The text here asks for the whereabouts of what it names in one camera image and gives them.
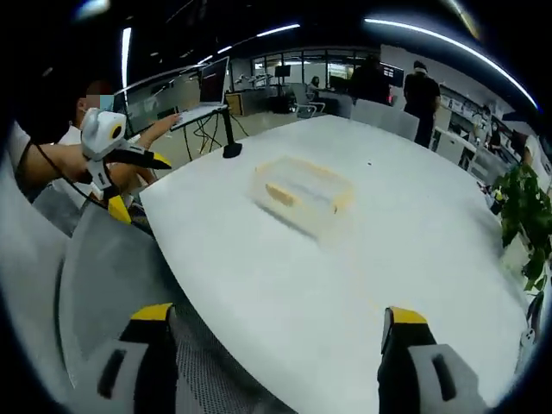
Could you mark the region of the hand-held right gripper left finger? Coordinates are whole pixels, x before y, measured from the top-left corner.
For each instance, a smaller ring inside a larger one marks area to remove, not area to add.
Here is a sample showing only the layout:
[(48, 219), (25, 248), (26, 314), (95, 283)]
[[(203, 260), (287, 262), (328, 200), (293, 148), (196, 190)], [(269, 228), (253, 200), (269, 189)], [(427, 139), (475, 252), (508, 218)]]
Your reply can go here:
[(175, 412), (178, 369), (169, 323), (172, 309), (172, 303), (141, 308), (109, 345), (95, 387), (100, 400), (116, 413)]

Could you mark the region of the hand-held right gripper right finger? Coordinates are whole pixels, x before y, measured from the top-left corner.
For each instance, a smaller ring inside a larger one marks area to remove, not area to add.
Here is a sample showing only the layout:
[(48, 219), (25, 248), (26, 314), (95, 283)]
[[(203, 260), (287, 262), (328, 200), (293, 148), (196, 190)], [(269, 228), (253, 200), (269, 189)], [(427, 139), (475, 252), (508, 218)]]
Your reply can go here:
[(414, 310), (385, 309), (377, 381), (380, 413), (482, 412), (477, 374)]

